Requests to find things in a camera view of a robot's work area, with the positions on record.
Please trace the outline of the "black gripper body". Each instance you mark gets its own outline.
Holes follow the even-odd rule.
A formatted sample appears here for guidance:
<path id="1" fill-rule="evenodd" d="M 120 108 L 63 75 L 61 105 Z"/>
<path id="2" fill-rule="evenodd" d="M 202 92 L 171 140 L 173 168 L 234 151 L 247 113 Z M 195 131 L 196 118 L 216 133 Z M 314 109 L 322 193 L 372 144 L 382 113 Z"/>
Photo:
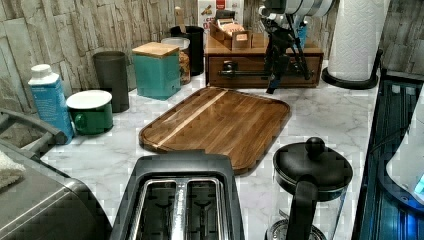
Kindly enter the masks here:
<path id="1" fill-rule="evenodd" d="M 294 51 L 299 45 L 299 38 L 292 14 L 270 14 L 261 18 L 268 34 L 265 56 L 271 58 L 274 53 L 282 55 L 290 48 Z"/>

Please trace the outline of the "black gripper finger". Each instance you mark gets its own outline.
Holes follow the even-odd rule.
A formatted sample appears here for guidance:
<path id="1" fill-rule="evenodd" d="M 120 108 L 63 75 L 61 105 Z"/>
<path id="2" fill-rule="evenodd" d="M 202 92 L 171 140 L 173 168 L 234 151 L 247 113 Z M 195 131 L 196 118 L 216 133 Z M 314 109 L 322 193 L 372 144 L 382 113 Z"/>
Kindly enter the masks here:
<path id="1" fill-rule="evenodd" d="M 294 40 L 294 44 L 291 47 L 291 49 L 293 51 L 298 69 L 302 72 L 304 79 L 309 80 L 310 79 L 310 71 L 308 69 L 308 65 L 306 63 L 306 59 L 305 59 L 303 50 L 301 48 L 299 39 Z"/>
<path id="2" fill-rule="evenodd" d="M 270 71 L 269 84 L 266 90 L 268 94 L 273 94 L 278 88 L 289 61 L 290 57 L 286 54 L 266 58 L 267 69 Z"/>

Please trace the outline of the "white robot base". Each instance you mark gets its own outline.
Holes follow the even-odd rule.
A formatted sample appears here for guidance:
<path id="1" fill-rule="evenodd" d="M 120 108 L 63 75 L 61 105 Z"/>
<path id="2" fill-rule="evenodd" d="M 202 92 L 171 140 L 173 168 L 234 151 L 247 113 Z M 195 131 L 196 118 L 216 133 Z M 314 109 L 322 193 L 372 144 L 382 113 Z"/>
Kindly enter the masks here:
<path id="1" fill-rule="evenodd" d="M 387 193 L 417 214 L 423 213 L 424 103 L 420 91 L 411 122 L 395 154 L 379 175 Z"/>

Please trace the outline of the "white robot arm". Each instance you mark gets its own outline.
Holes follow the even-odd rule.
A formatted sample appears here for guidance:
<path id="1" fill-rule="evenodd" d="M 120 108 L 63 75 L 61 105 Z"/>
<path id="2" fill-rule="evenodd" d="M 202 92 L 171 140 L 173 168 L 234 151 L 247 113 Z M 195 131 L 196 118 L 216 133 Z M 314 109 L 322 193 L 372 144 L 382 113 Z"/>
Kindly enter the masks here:
<path id="1" fill-rule="evenodd" d="M 303 49 L 300 44 L 299 28 L 306 16 L 325 16 L 335 0 L 263 0 L 259 8 L 261 23 L 268 34 L 264 71 L 269 73 L 268 94 L 279 87 L 288 68 L 293 51 L 296 65 L 305 80 L 310 79 Z"/>

